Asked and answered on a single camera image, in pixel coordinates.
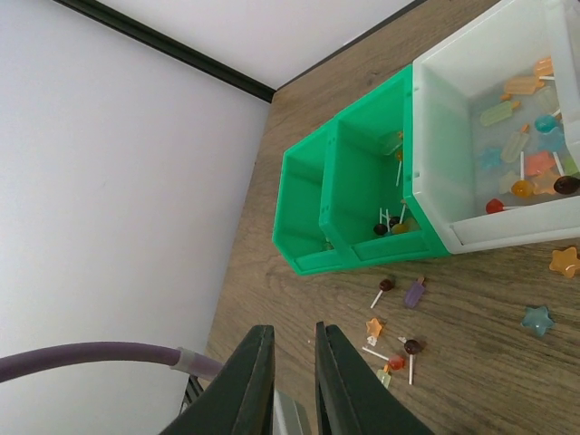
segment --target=red lollipop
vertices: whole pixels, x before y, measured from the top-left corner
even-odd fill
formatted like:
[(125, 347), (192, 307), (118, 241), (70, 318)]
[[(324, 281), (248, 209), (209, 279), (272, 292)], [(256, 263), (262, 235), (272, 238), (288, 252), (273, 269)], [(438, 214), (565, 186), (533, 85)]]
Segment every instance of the red lollipop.
[(488, 204), (486, 204), (486, 213), (491, 215), (492, 213), (499, 213), (500, 211), (511, 210), (513, 208), (519, 207), (506, 207), (499, 199), (493, 198), (489, 201)]

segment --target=blue star candy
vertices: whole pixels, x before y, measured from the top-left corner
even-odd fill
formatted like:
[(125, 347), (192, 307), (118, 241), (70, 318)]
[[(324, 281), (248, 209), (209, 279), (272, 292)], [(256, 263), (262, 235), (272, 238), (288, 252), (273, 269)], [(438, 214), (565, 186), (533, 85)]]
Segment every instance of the blue star candy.
[(501, 165), (501, 148), (485, 148), (479, 155), (482, 169), (494, 169)]
[(561, 127), (555, 127), (548, 133), (540, 133), (540, 151), (558, 152), (566, 145)]
[(554, 325), (545, 305), (539, 308), (526, 307), (526, 316), (522, 320), (522, 326), (530, 328), (538, 337), (544, 336), (546, 331)]

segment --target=orange star candy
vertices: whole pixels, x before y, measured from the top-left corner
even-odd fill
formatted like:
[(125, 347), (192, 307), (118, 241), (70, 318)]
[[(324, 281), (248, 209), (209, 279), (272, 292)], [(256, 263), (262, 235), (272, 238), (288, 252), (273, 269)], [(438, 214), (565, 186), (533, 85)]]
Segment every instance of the orange star candy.
[(373, 317), (370, 322), (366, 323), (366, 332), (371, 335), (371, 337), (379, 338), (381, 334), (382, 325), (381, 322), (376, 317)]
[(580, 260), (575, 247), (569, 247), (564, 251), (552, 251), (550, 270), (560, 272), (566, 278), (572, 278), (576, 269), (580, 269)]
[(554, 183), (559, 179), (560, 176), (548, 169), (543, 174), (532, 178), (532, 184), (534, 185), (534, 195), (541, 195), (542, 193), (548, 193), (550, 195), (555, 195)]

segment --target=black trim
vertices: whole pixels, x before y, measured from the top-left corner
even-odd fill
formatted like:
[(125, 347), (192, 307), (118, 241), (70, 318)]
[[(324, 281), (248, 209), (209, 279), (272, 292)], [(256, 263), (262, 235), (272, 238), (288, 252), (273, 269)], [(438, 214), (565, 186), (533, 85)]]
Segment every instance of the black trim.
[(353, 45), (359, 43), (360, 41), (362, 41), (364, 38), (367, 38), (368, 36), (374, 34), (375, 32), (381, 30), (385, 25), (392, 23), (393, 21), (395, 21), (397, 18), (401, 18), (403, 15), (407, 14), (408, 12), (412, 11), (414, 8), (416, 8), (419, 5), (422, 5), (423, 3), (425, 3), (427, 0), (415, 0), (414, 2), (409, 3), (408, 5), (406, 5), (405, 7), (403, 7), (402, 9), (400, 9), (399, 11), (395, 12), (393, 15), (389, 16), (386, 20), (381, 21), (380, 23), (378, 23), (377, 25), (375, 25), (373, 28), (367, 30), (366, 32), (364, 32), (363, 34), (360, 34), (359, 36), (357, 36), (356, 38), (354, 38), (352, 41), (350, 41), (349, 43), (346, 43), (345, 45), (343, 45), (341, 48), (339, 48), (338, 50), (336, 50), (334, 53), (329, 54), (328, 56), (326, 56), (322, 61), (320, 61), (319, 63), (316, 63), (315, 65), (311, 66), (310, 68), (308, 68), (306, 71), (304, 72), (300, 72), (298, 75), (296, 75), (296, 77), (294, 79), (291, 79), (289, 82), (284, 83), (282, 86), (280, 86), (278, 88), (278, 90), (280, 91), (282, 88), (286, 87), (287, 85), (289, 85), (292, 82), (295, 82), (296, 80), (298, 80), (300, 77), (308, 74), (309, 72), (311, 72), (313, 69), (318, 68), (320, 65), (322, 65), (323, 63), (326, 63), (328, 61), (330, 61), (333, 57), (335, 57), (336, 55), (342, 53), (345, 50), (348, 50), (349, 48), (351, 48)]
[(178, 61), (193, 66), (204, 73), (215, 77), (247, 92), (265, 102), (272, 102), (275, 90), (260, 83), (241, 72), (202, 54), (183, 43), (179, 43), (161, 34), (147, 25), (129, 18), (110, 7), (95, 0), (54, 0), (54, 2), (69, 7), (73, 11), (121, 32), (140, 43), (165, 53)]

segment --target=star-shaped candy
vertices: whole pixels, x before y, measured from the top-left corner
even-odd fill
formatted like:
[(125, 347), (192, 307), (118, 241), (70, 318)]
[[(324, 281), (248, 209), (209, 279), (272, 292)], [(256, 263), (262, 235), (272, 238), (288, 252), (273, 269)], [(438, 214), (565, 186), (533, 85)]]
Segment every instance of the star-shaped candy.
[(502, 178), (499, 179), (499, 193), (509, 193), (511, 192), (511, 187), (514, 185), (516, 181), (519, 181), (519, 175), (516, 174), (513, 170), (508, 172)]
[(547, 151), (538, 152), (537, 154), (526, 157), (526, 175), (529, 177), (540, 175), (555, 165), (556, 161), (552, 157), (552, 154)]
[(522, 320), (522, 326), (530, 328), (538, 337), (542, 337), (554, 325), (545, 305), (539, 308), (526, 307), (526, 316)]
[(552, 251), (550, 270), (560, 272), (566, 278), (572, 278), (576, 269), (580, 269), (580, 260), (575, 247), (569, 247), (564, 251)]
[(502, 164), (501, 161), (501, 148), (485, 148), (481, 154), (479, 154), (479, 166), (482, 169), (494, 169)]
[(548, 169), (537, 177), (533, 177), (531, 181), (534, 185), (534, 195), (541, 195), (542, 193), (555, 195), (556, 191), (554, 190), (554, 183), (556, 183), (556, 180), (559, 178), (560, 176), (552, 172), (551, 169)]
[(370, 322), (366, 323), (366, 332), (371, 335), (371, 337), (379, 338), (381, 334), (382, 325), (381, 322), (376, 317), (373, 317)]
[(558, 152), (566, 145), (564, 140), (564, 132), (558, 126), (548, 133), (540, 133), (539, 150), (546, 150), (550, 152)]

